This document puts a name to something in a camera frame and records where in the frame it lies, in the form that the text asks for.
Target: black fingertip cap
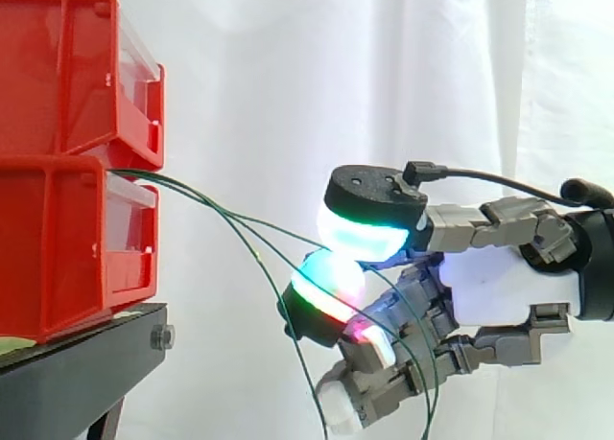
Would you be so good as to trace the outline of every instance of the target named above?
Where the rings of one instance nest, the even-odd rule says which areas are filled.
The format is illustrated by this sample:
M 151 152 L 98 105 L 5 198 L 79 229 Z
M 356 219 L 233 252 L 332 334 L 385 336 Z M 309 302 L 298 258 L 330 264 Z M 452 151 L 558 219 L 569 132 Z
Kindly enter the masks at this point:
M 324 203 L 347 220 L 414 229 L 428 198 L 415 188 L 402 193 L 394 181 L 399 174 L 400 171 L 386 167 L 338 167 L 331 174 Z
M 286 320 L 284 332 L 287 336 L 292 337 L 288 326 L 290 319 L 297 339 L 308 337 L 324 347 L 333 347 L 337 344 L 345 330 L 345 323 L 316 308 L 296 292 L 292 283 L 286 288 L 282 298 L 288 310 L 288 317 L 285 316 L 281 302 L 277 302 L 277 311 Z

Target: red plastic bin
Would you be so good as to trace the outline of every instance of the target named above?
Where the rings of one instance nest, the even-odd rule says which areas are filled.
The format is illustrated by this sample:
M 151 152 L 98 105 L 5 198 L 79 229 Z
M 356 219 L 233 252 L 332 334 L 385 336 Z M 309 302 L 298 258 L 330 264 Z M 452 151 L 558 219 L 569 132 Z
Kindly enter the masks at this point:
M 0 196 L 0 336 L 45 342 L 155 294 L 154 188 L 94 157 L 0 157 Z
M 0 156 L 163 165 L 164 71 L 117 0 L 0 0 Z

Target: white backdrop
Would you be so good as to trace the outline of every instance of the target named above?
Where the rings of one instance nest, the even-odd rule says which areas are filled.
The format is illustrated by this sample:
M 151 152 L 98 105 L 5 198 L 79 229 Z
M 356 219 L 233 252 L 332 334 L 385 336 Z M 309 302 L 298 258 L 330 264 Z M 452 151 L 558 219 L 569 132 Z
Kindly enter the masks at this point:
M 575 174 L 614 187 L 604 0 L 121 1 L 167 68 L 165 173 L 236 211 L 315 236 L 335 166 L 408 158 L 553 192 Z M 501 193 L 467 181 L 429 191 L 458 203 Z M 128 397 L 119 439 L 319 438 L 253 261 L 191 202 L 164 193 L 162 218 L 157 299 L 170 303 L 177 345 Z M 296 260 L 306 250 L 279 241 Z M 265 260 L 285 284 L 290 271 Z M 451 379 L 432 438 L 613 438 L 612 327 L 575 324 L 539 368 Z M 339 358 L 304 348 L 316 378 Z M 423 405 L 407 401 L 357 438 L 418 438 Z

